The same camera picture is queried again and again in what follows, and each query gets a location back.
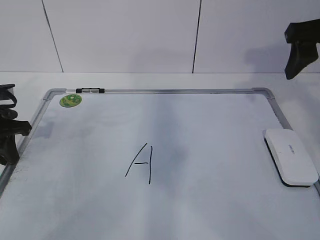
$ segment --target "white wall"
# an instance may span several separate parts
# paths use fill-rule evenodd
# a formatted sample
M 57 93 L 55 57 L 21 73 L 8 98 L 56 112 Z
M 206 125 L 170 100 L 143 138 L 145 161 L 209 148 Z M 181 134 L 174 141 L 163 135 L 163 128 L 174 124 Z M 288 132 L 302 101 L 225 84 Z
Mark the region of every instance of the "white wall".
M 192 72 L 200 0 L 44 4 L 65 72 Z M 202 0 L 194 72 L 283 73 L 287 26 L 319 18 L 320 0 Z M 42 0 L 2 0 L 0 72 L 61 71 Z
M 41 0 L 0 1 L 0 72 L 61 72 Z
M 192 72 L 200 0 L 44 4 L 65 72 Z
M 320 0 L 202 0 L 194 72 L 283 73 L 289 23 L 319 18 Z

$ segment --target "white table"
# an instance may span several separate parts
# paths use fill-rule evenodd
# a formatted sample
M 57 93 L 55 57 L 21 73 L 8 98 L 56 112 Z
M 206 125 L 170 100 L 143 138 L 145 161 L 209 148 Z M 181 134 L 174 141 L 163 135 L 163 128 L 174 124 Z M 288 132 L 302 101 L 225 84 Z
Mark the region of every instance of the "white table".
M 52 88 L 105 89 L 241 89 L 264 87 L 275 95 L 320 172 L 320 73 L 300 73 L 286 80 L 282 73 L 35 73 L 0 72 L 0 84 L 16 85 L 18 120 L 30 120 L 46 91 Z

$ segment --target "black marker writing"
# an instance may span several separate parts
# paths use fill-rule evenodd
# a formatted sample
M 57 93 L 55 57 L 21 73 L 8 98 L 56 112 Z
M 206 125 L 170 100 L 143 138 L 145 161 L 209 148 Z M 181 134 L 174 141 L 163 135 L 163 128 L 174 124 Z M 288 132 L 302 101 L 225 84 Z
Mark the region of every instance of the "black marker writing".
M 135 155 L 134 159 L 132 160 L 128 170 L 126 171 L 126 174 L 125 174 L 125 177 L 127 177 L 129 171 L 130 171 L 130 168 L 132 166 L 132 164 L 137 164 L 137 165 L 141 165 L 141 164 L 149 164 L 149 184 L 151 183 L 151 159 L 152 159 L 152 151 L 153 151 L 153 147 L 151 146 L 151 152 L 150 152 L 150 158 L 149 158 L 149 162 L 135 162 L 136 158 L 138 157 L 138 155 L 141 153 L 141 151 L 145 148 L 145 146 L 147 145 L 148 143 L 146 143 L 145 145 L 143 145 L 143 147 L 140 149 L 140 151 Z
M 151 152 L 150 152 L 150 161 L 149 161 L 149 184 L 151 183 L 151 158 L 152 158 L 152 146 L 151 146 Z
M 129 168 L 128 168 L 128 171 L 126 171 L 125 177 L 128 175 L 129 170 L 130 170 L 132 164 L 134 163 L 134 161 L 136 160 L 136 158 L 138 157 L 139 153 L 142 151 L 142 149 L 144 149 L 144 147 L 145 147 L 147 144 L 148 144 L 148 143 L 146 142 L 145 145 L 143 145 L 143 147 L 140 149 L 140 151 L 135 155 L 134 159 L 132 160 L 132 162 L 131 162 L 131 164 L 130 164 L 130 166 L 129 166 Z

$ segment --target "white eraser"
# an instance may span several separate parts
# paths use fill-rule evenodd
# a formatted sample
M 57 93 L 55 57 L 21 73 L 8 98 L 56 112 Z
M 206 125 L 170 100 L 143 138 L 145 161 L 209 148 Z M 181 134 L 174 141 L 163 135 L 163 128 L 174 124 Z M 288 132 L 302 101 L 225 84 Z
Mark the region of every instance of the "white eraser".
M 285 185 L 309 187 L 319 179 L 311 157 L 294 131 L 268 129 L 265 140 Z

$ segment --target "whiteboard frame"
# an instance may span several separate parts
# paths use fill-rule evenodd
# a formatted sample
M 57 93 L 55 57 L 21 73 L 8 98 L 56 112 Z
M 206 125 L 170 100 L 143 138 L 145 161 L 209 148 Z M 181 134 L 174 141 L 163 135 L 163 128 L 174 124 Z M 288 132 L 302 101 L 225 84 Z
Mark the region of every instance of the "whiteboard frame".
M 270 89 L 265 87 L 254 87 L 254 88 L 241 88 L 241 89 L 106 89 L 104 93 L 93 92 L 90 89 L 97 88 L 88 88 L 89 92 L 77 93 L 77 94 L 261 94 L 265 96 L 267 101 L 269 102 L 275 116 L 278 118 L 281 126 L 284 129 L 293 130 L 290 126 L 288 120 L 285 115 L 281 111 L 274 94 Z M 32 131 L 28 136 L 25 136 L 18 144 L 17 149 L 19 156 L 22 156 L 24 150 L 26 149 L 30 139 L 32 138 L 42 116 L 45 114 L 51 100 L 56 95 L 62 94 L 75 94 L 75 89 L 66 89 L 66 88 L 53 88 L 46 92 L 44 95 L 42 102 L 38 109 L 36 110 L 34 116 L 32 117 L 30 124 L 32 126 Z M 9 165 L 7 164 L 0 175 L 0 198 L 9 182 L 11 175 L 13 174 L 17 164 Z M 320 180 L 318 180 L 315 184 L 315 187 L 320 196 Z

